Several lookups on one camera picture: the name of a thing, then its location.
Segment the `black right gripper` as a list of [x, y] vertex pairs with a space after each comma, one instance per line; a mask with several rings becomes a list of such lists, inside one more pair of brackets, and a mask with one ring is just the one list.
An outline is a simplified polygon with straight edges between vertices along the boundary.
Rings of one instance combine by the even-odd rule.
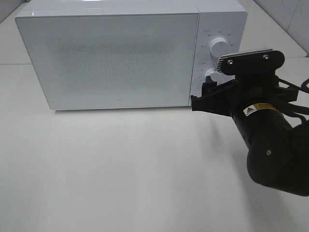
[[220, 85], [205, 82], [201, 97], [190, 96], [192, 111], [232, 118], [249, 116], [262, 109], [284, 111], [275, 101], [280, 104], [296, 101], [298, 89], [291, 84], [280, 87], [279, 82], [274, 72], [239, 75]]

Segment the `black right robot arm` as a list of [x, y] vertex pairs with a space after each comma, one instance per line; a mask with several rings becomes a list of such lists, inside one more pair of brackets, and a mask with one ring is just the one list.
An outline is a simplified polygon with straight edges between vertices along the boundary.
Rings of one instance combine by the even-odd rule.
[[229, 116], [247, 148], [250, 178], [265, 187], [309, 194], [309, 113], [294, 104], [299, 88], [274, 75], [244, 75], [217, 84], [209, 76], [193, 111]]

